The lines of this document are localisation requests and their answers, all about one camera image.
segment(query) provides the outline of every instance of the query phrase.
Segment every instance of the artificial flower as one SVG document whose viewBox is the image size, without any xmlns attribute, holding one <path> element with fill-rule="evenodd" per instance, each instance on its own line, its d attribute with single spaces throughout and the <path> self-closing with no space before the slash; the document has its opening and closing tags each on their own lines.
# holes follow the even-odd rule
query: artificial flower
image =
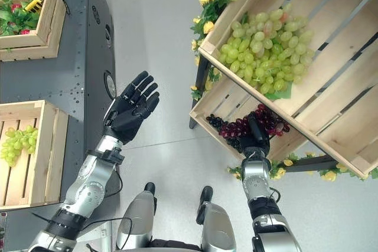
<svg viewBox="0 0 378 252">
<path fill-rule="evenodd" d="M 322 175 L 322 179 L 326 181 L 334 182 L 336 180 L 337 174 L 335 174 L 333 171 L 328 171 L 325 175 Z"/>
<path fill-rule="evenodd" d="M 208 34 L 208 33 L 211 32 L 213 29 L 214 29 L 214 23 L 211 22 L 211 21 L 207 21 L 207 22 L 203 25 L 203 33 L 204 33 L 204 34 Z"/>
<path fill-rule="evenodd" d="M 348 168 L 345 165 L 343 165 L 342 163 L 336 164 L 336 168 L 338 168 L 340 170 L 340 172 L 343 172 L 343 173 L 348 171 Z"/>
<path fill-rule="evenodd" d="M 200 1 L 201 6 L 203 6 L 206 3 L 208 3 L 210 0 L 199 0 L 199 1 Z"/>
<path fill-rule="evenodd" d="M 292 166 L 293 165 L 293 161 L 290 160 L 290 159 L 284 159 L 283 160 L 283 164 L 286 165 L 286 166 Z"/>
<path fill-rule="evenodd" d="M 195 40 L 191 41 L 191 50 L 195 50 L 197 48 L 197 42 Z"/>
<path fill-rule="evenodd" d="M 195 57 L 194 57 L 194 64 L 195 64 L 196 66 L 200 65 L 200 57 L 199 57 L 199 56 L 195 56 Z"/>
</svg>

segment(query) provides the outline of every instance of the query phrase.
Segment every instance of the green leaf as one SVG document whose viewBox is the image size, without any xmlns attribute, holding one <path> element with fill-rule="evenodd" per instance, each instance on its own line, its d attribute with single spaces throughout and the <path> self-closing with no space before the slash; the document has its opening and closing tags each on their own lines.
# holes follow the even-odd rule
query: green leaf
<svg viewBox="0 0 378 252">
<path fill-rule="evenodd" d="M 13 16 L 9 11 L 0 11 L 0 18 L 6 21 L 13 21 Z"/>
<path fill-rule="evenodd" d="M 378 168 L 374 168 L 371 173 L 372 173 L 372 178 L 373 179 L 377 179 L 378 178 Z"/>
</svg>

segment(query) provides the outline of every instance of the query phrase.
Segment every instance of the red fruit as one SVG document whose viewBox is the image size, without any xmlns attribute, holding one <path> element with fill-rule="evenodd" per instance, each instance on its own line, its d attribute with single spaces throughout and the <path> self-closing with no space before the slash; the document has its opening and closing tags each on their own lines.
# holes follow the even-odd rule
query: red fruit
<svg viewBox="0 0 378 252">
<path fill-rule="evenodd" d="M 14 10 L 15 10 L 16 8 L 22 8 L 21 4 L 20 4 L 20 3 L 12 4 L 12 6 L 11 6 L 12 13 L 14 12 Z"/>
</svg>

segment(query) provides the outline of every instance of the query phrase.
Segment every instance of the wooden slat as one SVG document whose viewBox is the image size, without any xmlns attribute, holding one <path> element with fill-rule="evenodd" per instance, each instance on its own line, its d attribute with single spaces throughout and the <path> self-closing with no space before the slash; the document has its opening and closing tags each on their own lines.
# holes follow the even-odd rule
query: wooden slat
<svg viewBox="0 0 378 252">
<path fill-rule="evenodd" d="M 55 58 L 58 56 L 60 36 L 63 29 L 66 7 L 62 0 L 57 0 L 56 8 L 51 22 L 51 32 L 47 45 L 40 47 L 21 47 L 8 50 L 0 50 L 1 61 Z"/>
<path fill-rule="evenodd" d="M 35 119 L 22 119 L 19 121 L 18 128 L 25 130 L 28 125 L 34 126 Z M 24 186 L 28 173 L 29 154 L 26 150 L 22 150 L 21 156 L 18 158 L 17 163 L 12 167 L 9 176 L 9 184 L 12 189 L 6 195 L 5 205 L 18 205 L 22 204 L 24 197 Z"/>
<path fill-rule="evenodd" d="M 291 99 L 274 102 L 283 112 L 293 115 L 378 31 L 378 17 L 370 12 L 371 5 L 378 5 L 378 0 L 371 0 L 327 45 L 309 67 L 304 82 L 293 84 Z"/>
<path fill-rule="evenodd" d="M 34 172 L 30 176 L 32 189 L 29 195 L 29 201 L 32 204 L 36 202 L 44 202 L 45 200 L 55 114 L 56 110 L 44 102 L 41 119 L 38 125 L 37 147 L 35 149 L 35 154 L 32 155 L 30 159 L 30 167 L 34 168 Z"/>
<path fill-rule="evenodd" d="M 378 41 L 295 119 L 316 133 L 366 88 L 378 83 Z"/>
<path fill-rule="evenodd" d="M 56 112 L 51 158 L 48 165 L 45 202 L 59 201 L 64 150 L 66 148 L 66 135 L 69 116 L 60 109 L 56 109 Z"/>
<path fill-rule="evenodd" d="M 0 137 L 0 150 L 2 149 L 2 144 L 9 138 L 5 135 L 5 132 L 8 131 L 9 127 L 17 129 L 18 121 L 6 121 L 1 122 L 2 131 Z M 0 159 L 0 206 L 5 204 L 6 193 L 8 190 L 8 178 L 11 172 L 11 168 L 8 166 L 8 163 L 4 159 Z"/>
</svg>

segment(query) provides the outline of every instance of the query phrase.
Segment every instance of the grape bunch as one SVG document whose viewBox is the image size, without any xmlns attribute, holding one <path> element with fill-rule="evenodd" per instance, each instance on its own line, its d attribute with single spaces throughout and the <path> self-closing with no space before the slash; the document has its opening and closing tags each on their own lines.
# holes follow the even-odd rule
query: grape bunch
<svg viewBox="0 0 378 252">
<path fill-rule="evenodd" d="M 314 32 L 305 30 L 308 19 L 291 15 L 292 5 L 249 15 L 231 24 L 232 36 L 223 44 L 219 62 L 262 94 L 285 91 L 299 84 L 315 52 L 308 48 Z"/>
<path fill-rule="evenodd" d="M 38 129 L 28 125 L 24 131 L 8 128 L 5 132 L 8 137 L 5 143 L 2 144 L 1 155 L 2 159 L 8 163 L 9 166 L 15 166 L 17 159 L 21 155 L 23 149 L 27 150 L 29 154 L 35 152 L 35 145 L 37 144 Z"/>
<path fill-rule="evenodd" d="M 257 121 L 270 136 L 282 136 L 284 132 L 290 131 L 289 124 L 262 103 L 258 105 L 258 109 L 251 113 L 255 115 Z"/>
</svg>

